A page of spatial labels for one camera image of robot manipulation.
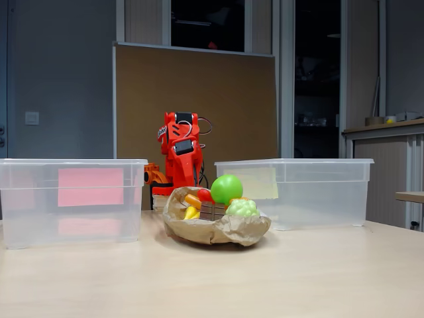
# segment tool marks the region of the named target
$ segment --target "gray wall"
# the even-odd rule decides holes
[[[9,156],[112,158],[115,0],[15,1]],[[40,125],[26,126],[25,111]]]
[[[387,114],[424,112],[424,1],[387,0]]]

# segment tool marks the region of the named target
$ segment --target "light switch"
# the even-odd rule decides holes
[[[25,124],[29,126],[39,125],[40,113],[38,111],[26,111],[25,112]]]

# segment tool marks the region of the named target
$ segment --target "yellow object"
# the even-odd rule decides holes
[[[192,194],[187,194],[185,196],[185,202],[187,202],[188,204],[194,206],[198,210],[200,210],[200,208],[201,208],[201,202],[200,202],[199,198],[198,197],[195,197]]]
[[[200,212],[197,212],[197,209],[195,207],[188,207],[185,211],[185,220],[194,219],[197,216],[199,218]]]
[[[224,169],[224,174],[233,174],[243,184],[243,195],[251,200],[277,199],[276,169],[273,167]]]
[[[233,202],[233,200],[246,200],[246,201],[249,201],[250,199],[249,198],[247,198],[247,197],[236,197],[236,198],[234,198],[234,199],[231,199],[230,200],[230,205],[231,205],[231,202]]]

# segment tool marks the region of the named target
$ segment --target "toy fruit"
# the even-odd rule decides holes
[[[259,215],[259,211],[256,208],[256,203],[252,200],[234,199],[225,214],[251,217],[253,215]]]
[[[195,197],[192,194],[187,194],[185,196],[185,202],[187,202],[188,204],[194,206],[196,209],[200,210],[201,202],[199,201],[199,198],[198,197]]]
[[[211,195],[215,202],[229,205],[231,199],[236,199],[243,195],[243,186],[236,176],[225,174],[213,182]]]
[[[200,189],[197,192],[197,197],[199,198],[200,202],[213,202],[211,192],[207,189]]]
[[[237,198],[235,198],[235,199],[231,199],[230,200],[230,204],[231,204],[231,202],[233,202],[234,200],[246,200],[246,201],[249,201],[250,199],[248,199],[247,197],[237,197]]]
[[[184,216],[184,219],[185,219],[185,220],[194,219],[194,218],[196,218],[196,215],[197,215],[197,218],[199,218],[200,213],[199,213],[199,212],[197,212],[197,209],[196,209],[195,207],[188,207],[188,208],[185,210],[185,216]]]

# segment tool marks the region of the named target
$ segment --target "yellow toy banana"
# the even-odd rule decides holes
[[[185,220],[198,219],[199,216],[200,216],[200,212],[198,212],[195,207],[188,207],[185,211],[184,219]]]

